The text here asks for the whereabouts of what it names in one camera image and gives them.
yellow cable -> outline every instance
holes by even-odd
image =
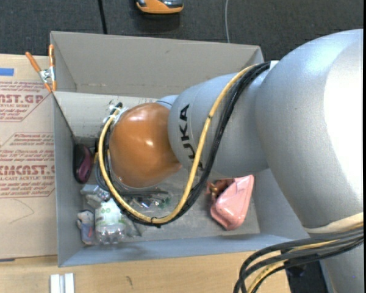
[[[260,281],[262,281],[262,279],[267,277],[267,275],[269,273],[271,273],[273,270],[277,269],[278,267],[281,267],[285,261],[286,261],[286,259],[283,261],[278,261],[273,264],[270,264],[266,268],[264,268],[264,270],[260,274],[258,274],[258,276],[254,279],[254,281],[248,287],[248,289],[246,290],[247,293],[252,293],[254,288],[257,286],[258,283],[260,283]]]
[[[117,192],[117,190],[115,190],[113,184],[111,183],[111,180],[109,179],[107,172],[106,172],[106,167],[104,166],[104,160],[103,160],[103,143],[104,143],[104,138],[106,136],[107,130],[109,128],[109,126],[111,125],[111,122],[114,119],[114,116],[116,116],[119,112],[120,112],[120,108],[118,108],[117,110],[115,110],[115,112],[113,113],[113,115],[108,119],[108,121],[105,123],[100,138],[99,138],[99,153],[98,153],[98,157],[99,157],[99,164],[100,164],[100,169],[101,169],[101,173],[102,176],[104,178],[104,180],[106,181],[107,186],[109,187],[112,195],[115,197],[115,199],[117,200],[117,202],[122,205],[123,208],[125,208],[125,210],[127,210],[129,213],[131,213],[133,216],[135,216],[136,218],[144,221],[144,222],[148,222],[148,223],[154,223],[156,225],[160,225],[163,223],[167,223],[170,220],[174,219],[177,214],[181,211],[181,209],[183,208],[185,202],[187,201],[188,195],[191,191],[192,188],[192,184],[194,182],[195,179],[195,175],[196,175],[196,171],[198,169],[198,165],[199,165],[199,159],[201,157],[201,153],[203,150],[203,146],[204,143],[206,141],[206,136],[207,136],[207,132],[209,130],[210,127],[210,123],[212,121],[212,118],[215,114],[215,112],[217,111],[219,105],[221,104],[222,99],[226,96],[226,94],[228,93],[229,89],[237,82],[237,80],[243,76],[244,73],[246,73],[250,68],[252,68],[252,66],[245,68],[244,70],[240,71],[239,73],[237,73],[224,87],[224,89],[221,91],[221,93],[219,94],[219,96],[217,97],[217,99],[215,100],[208,117],[206,118],[205,124],[203,126],[203,130],[201,133],[201,137],[199,138],[199,143],[198,143],[198,149],[196,151],[196,155],[193,161],[193,165],[190,171],[190,175],[188,177],[188,181],[186,184],[186,187],[184,189],[183,195],[181,197],[181,200],[179,201],[179,203],[176,205],[176,207],[173,209],[173,211],[165,216],[165,217],[161,217],[161,218],[157,218],[157,217],[149,217],[149,216],[145,216],[143,214],[141,214],[140,212],[136,211],[134,208],[132,208]]]

pink object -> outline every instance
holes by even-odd
[[[237,229],[248,212],[253,186],[253,175],[236,178],[213,203],[212,217],[227,230]]]

plastic bottle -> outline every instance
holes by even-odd
[[[124,216],[115,202],[110,199],[95,209],[95,235],[99,244],[117,244],[125,237]]]

purple object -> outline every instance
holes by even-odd
[[[78,183],[86,183],[91,175],[93,155],[85,145],[77,144],[73,150],[73,173]]]

black floor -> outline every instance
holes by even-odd
[[[182,13],[163,18],[133,0],[102,1],[109,34],[259,45],[265,60],[364,26],[364,0],[184,0]],[[51,31],[101,34],[97,0],[0,0],[0,53],[46,55]],[[326,292],[318,264],[291,284],[293,293]]]

